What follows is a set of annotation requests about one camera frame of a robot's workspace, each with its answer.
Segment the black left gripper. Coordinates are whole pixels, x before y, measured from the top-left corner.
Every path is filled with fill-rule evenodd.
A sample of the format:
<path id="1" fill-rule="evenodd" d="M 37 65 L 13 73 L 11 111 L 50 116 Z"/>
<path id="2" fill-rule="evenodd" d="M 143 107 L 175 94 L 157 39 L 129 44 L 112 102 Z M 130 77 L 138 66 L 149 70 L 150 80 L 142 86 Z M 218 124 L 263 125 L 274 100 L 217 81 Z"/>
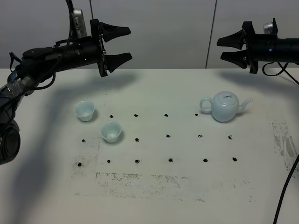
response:
<path id="1" fill-rule="evenodd" d="M 97 66 L 101 77 L 108 76 L 107 70 L 112 73 L 118 67 L 131 60 L 133 57 L 130 53 L 122 53 L 118 55 L 105 55 L 105 48 L 103 47 L 103 39 L 105 42 L 115 38 L 131 34 L 129 27 L 113 26 L 106 23 L 101 23 L 98 19 L 90 20 L 91 35 L 93 43 L 96 46 Z"/>

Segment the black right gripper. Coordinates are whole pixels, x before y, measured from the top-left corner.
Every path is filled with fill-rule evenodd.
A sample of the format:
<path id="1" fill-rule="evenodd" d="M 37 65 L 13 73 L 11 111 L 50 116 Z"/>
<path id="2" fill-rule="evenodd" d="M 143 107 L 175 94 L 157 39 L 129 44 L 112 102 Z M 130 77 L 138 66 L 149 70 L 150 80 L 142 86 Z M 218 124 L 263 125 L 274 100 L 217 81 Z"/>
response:
<path id="1" fill-rule="evenodd" d="M 256 74 L 258 72 L 258 62 L 253 60 L 253 41 L 255 39 L 255 31 L 251 21 L 245 21 L 242 25 L 242 30 L 219 38 L 217 46 L 219 47 L 232 47 L 241 50 L 244 45 L 244 38 L 246 42 L 246 50 L 236 52 L 223 52 L 221 60 L 233 63 L 242 69 L 249 66 L 250 73 Z"/>

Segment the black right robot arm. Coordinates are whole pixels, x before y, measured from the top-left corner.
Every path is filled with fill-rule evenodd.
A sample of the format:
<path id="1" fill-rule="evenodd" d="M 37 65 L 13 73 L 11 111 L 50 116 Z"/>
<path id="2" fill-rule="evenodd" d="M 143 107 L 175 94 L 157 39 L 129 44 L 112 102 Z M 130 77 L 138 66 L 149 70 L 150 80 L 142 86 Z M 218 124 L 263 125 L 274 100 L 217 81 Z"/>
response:
<path id="1" fill-rule="evenodd" d="M 299 64 L 298 38 L 278 38 L 275 19 L 266 24 L 264 34 L 257 34 L 252 22 L 245 21 L 240 31 L 218 39 L 217 46 L 238 49 L 223 52 L 221 59 L 242 69 L 249 67 L 252 74 L 258 72 L 259 62 Z"/>

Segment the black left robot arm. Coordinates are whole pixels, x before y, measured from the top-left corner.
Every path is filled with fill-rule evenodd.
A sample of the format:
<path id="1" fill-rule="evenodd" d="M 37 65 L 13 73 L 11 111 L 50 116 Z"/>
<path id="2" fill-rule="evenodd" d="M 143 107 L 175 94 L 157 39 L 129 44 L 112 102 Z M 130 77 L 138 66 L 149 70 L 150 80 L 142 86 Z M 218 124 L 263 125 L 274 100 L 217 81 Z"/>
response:
<path id="1" fill-rule="evenodd" d="M 54 47 L 35 48 L 23 53 L 19 59 L 10 53 L 11 61 L 19 64 L 11 72 L 7 84 L 0 89 L 0 163 L 11 162 L 19 153 L 21 138 L 15 122 L 15 112 L 24 96 L 40 89 L 40 83 L 56 73 L 96 64 L 101 77 L 106 77 L 119 66 L 132 59 L 130 53 L 107 55 L 104 44 L 131 33 L 128 27 L 119 27 L 90 21 L 91 35 L 56 42 Z"/>

